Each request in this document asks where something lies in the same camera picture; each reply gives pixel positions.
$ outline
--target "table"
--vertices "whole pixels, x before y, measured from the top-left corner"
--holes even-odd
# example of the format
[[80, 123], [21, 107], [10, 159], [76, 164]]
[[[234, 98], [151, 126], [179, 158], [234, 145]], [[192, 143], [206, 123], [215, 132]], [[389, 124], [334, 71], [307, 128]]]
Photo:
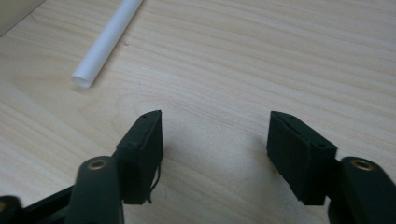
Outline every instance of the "table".
[[126, 223], [329, 223], [266, 156], [290, 113], [396, 181], [396, 3], [146, 0], [89, 89], [71, 74], [120, 0], [47, 0], [0, 37], [0, 195], [34, 203], [163, 112], [162, 177]]

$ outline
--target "wooden table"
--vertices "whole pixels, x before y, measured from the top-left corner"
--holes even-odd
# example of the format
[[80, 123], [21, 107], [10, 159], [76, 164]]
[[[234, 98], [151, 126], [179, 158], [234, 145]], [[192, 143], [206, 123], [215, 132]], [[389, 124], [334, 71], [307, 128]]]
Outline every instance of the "wooden table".
[[266, 156], [290, 113], [396, 181], [396, 3], [146, 0], [90, 89], [71, 74], [120, 0], [47, 0], [0, 38], [0, 195], [34, 203], [163, 111], [153, 204], [126, 223], [329, 223]]

